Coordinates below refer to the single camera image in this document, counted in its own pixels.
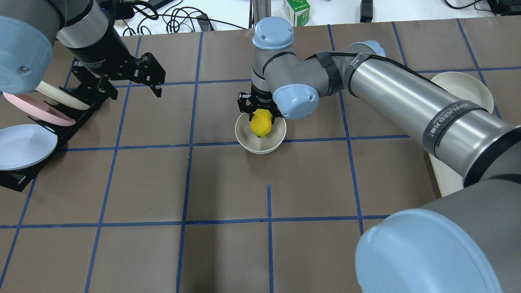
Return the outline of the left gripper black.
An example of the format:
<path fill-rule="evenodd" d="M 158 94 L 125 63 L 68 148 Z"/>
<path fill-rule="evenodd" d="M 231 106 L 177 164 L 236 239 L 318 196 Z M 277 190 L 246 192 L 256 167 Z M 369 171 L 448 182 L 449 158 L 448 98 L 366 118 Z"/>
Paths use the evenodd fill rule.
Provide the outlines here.
<path fill-rule="evenodd" d="M 112 81 L 128 80 L 148 86 L 157 98 L 162 97 L 162 85 L 166 71 L 156 57 L 146 52 L 140 58 L 128 56 L 121 61 L 109 62 L 106 59 L 95 63 L 75 61 L 72 73 L 88 90 L 117 98 L 117 90 Z"/>

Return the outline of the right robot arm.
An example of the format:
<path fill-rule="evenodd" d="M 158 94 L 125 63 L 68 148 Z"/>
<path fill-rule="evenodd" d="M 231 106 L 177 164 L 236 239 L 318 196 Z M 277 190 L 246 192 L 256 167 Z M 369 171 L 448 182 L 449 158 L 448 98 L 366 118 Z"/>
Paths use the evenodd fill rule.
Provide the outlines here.
<path fill-rule="evenodd" d="M 279 17 L 254 26 L 253 116 L 302 119 L 342 89 L 359 98 L 462 176 L 463 189 L 387 217 L 355 252 L 363 293 L 519 293 L 520 127 L 459 99 L 386 58 L 374 40 L 300 61 L 293 27 Z"/>

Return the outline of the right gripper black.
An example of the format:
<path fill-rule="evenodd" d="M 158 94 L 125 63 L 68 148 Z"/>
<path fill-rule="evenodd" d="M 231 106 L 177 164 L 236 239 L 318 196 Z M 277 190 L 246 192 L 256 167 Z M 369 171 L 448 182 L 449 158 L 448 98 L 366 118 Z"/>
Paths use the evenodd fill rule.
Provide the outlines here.
<path fill-rule="evenodd" d="M 255 111 L 259 108 L 267 109 L 270 112 L 271 124 L 275 124 L 277 118 L 282 118 L 281 111 L 271 94 L 259 94 L 257 92 L 247 94 L 245 92 L 239 92 L 238 107 L 240 112 L 246 113 L 249 122 L 252 121 Z"/>

